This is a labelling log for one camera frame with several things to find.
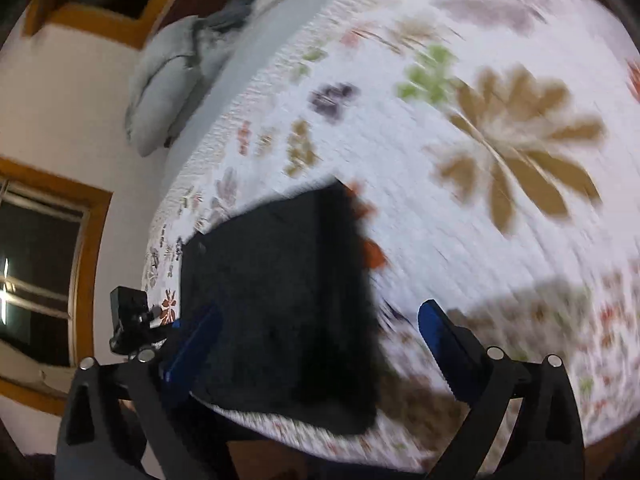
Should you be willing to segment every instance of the window frame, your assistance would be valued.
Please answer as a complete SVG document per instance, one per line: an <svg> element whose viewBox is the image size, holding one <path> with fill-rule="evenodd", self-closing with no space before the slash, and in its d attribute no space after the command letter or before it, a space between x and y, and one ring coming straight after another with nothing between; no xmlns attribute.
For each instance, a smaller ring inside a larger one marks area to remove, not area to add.
<svg viewBox="0 0 640 480"><path fill-rule="evenodd" d="M45 24L55 23L141 49L175 0L149 0L138 19L72 2L56 6L56 1L31 1L22 29L24 36L31 37Z"/></svg>
<svg viewBox="0 0 640 480"><path fill-rule="evenodd" d="M0 156L0 178L22 184L85 209L84 234L78 253L75 276L73 339L74 360L94 356L94 286L102 232L112 193L75 180L37 170ZM62 415L64 397L44 394L0 377L0 395L41 412Z"/></svg>

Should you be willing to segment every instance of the wall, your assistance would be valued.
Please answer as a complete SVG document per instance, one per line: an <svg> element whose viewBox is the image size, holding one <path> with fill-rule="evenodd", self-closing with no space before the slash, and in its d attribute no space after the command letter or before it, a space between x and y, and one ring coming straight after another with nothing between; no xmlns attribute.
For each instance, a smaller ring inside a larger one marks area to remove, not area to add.
<svg viewBox="0 0 640 480"><path fill-rule="evenodd" d="M0 154L113 193L98 256L94 345L99 362L115 362L109 293L140 287L166 157L159 150L140 158L126 143L128 78L139 53L55 26L25 40L21 26L0 50ZM53 451L57 417L4 397L0 417L23 451Z"/></svg>

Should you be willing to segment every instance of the floral bedsheet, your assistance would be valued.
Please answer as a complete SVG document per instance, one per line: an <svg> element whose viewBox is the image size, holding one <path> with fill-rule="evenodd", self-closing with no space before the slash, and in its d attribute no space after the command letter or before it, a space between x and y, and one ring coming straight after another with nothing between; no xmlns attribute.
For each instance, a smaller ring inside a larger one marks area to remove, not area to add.
<svg viewBox="0 0 640 480"><path fill-rule="evenodd" d="M386 360L376 424L344 438L213 409L333 460L428 470L466 414L416 330L435 298L512 358L560 355L587 444L640 411L640 55L599 4L330 3L162 203L143 277L162 322L179 316L196 230L328 176L357 195L367 234Z"/></svg>

